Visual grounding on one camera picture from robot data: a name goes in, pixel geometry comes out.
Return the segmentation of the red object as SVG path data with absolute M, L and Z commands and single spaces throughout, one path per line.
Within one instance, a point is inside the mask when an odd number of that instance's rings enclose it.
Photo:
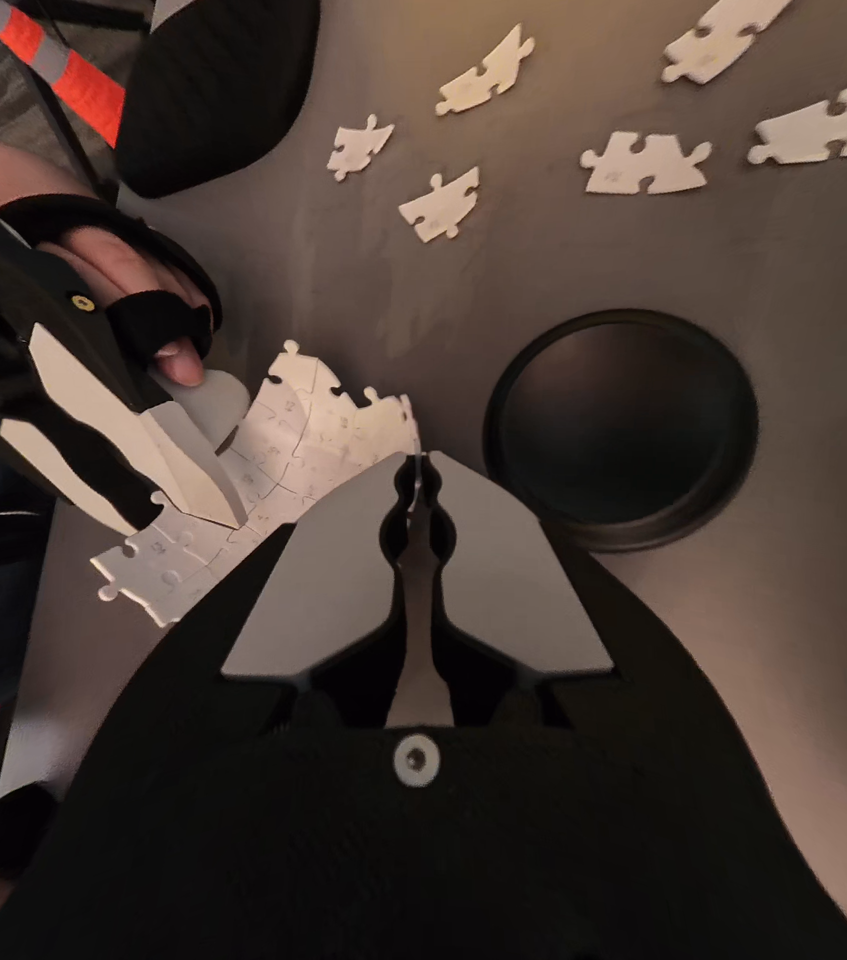
M 67 44 L 54 38 L 28 13 L 0 1 L 0 42 L 51 97 L 65 105 L 106 145 L 118 144 L 125 107 L 124 87 Z

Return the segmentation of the person's left hand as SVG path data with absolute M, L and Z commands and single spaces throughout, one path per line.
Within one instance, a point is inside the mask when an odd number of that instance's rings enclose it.
M 0 143 L 0 208 L 26 197 L 50 194 L 94 199 L 94 192 L 75 174 L 25 150 Z M 67 262 L 88 285 L 102 306 L 131 294 L 164 290 L 187 306 L 210 306 L 203 292 L 175 266 L 124 242 L 118 235 L 94 225 L 76 226 L 39 249 Z M 193 342 L 178 338 L 154 355 L 159 372 L 181 386 L 204 380 L 203 362 Z

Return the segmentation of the black round ball stand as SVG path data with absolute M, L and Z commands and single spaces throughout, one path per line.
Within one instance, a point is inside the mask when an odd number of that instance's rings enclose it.
M 593 553 L 646 551 L 737 495 L 761 419 L 738 357 L 703 327 L 637 308 L 545 331 L 497 380 L 482 428 L 489 478 Z

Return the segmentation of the scattered loose puzzle pieces group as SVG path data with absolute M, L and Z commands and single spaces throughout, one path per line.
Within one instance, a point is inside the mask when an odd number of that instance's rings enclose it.
M 693 28 L 671 41 L 663 50 L 667 60 L 660 80 L 673 83 L 687 79 L 703 86 L 736 63 L 789 6 L 789 2 L 716 2 L 702 13 Z M 439 88 L 434 106 L 438 117 L 463 114 L 511 90 L 536 40 L 524 36 L 517 23 L 486 54 L 480 65 L 471 66 Z M 381 126 L 369 114 L 363 127 L 338 127 L 325 168 L 337 183 L 364 170 L 383 149 L 395 130 Z M 755 125 L 758 143 L 748 150 L 749 164 L 825 162 L 830 146 L 840 145 L 839 156 L 847 158 L 847 88 L 835 98 L 814 102 L 801 109 L 763 120 Z M 675 134 L 616 130 L 603 151 L 584 150 L 579 158 L 589 171 L 585 191 L 591 194 L 636 196 L 646 185 L 646 195 L 681 193 L 707 184 L 700 164 L 713 152 L 703 141 L 684 152 Z M 480 174 L 474 166 L 452 181 L 441 174 L 430 177 L 429 190 L 397 208 L 401 218 L 423 243 L 445 236 L 454 238 L 459 224 L 478 201 Z

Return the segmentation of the assembled white puzzle section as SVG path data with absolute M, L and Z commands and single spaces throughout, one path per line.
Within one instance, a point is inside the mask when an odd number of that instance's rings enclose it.
M 179 622 L 280 526 L 394 454 L 420 452 L 407 395 L 364 390 L 358 406 L 320 359 L 286 341 L 254 401 L 218 455 L 247 511 L 243 526 L 185 514 L 161 492 L 154 521 L 91 558 L 101 601 L 123 595 L 158 627 Z

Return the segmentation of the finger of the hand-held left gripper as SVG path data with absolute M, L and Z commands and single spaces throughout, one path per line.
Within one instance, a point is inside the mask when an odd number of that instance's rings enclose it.
M 2 417 L 0 440 L 60 498 L 122 536 L 142 531 L 161 511 L 155 487 L 108 440 L 70 417 Z
M 246 522 L 243 501 L 211 442 L 152 376 L 143 373 L 125 400 L 39 322 L 28 349 L 50 400 L 106 438 L 177 510 L 230 529 Z

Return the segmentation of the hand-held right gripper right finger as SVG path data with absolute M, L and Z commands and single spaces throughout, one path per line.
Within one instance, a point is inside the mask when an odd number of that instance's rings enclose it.
M 537 516 L 443 452 L 426 465 L 449 626 L 533 676 L 610 674 L 611 656 Z

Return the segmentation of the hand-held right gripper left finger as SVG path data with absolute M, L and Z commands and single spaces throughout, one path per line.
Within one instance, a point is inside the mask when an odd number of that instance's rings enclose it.
M 395 453 L 305 512 L 222 675 L 301 680 L 382 628 L 403 598 L 399 560 L 413 504 L 414 455 Z

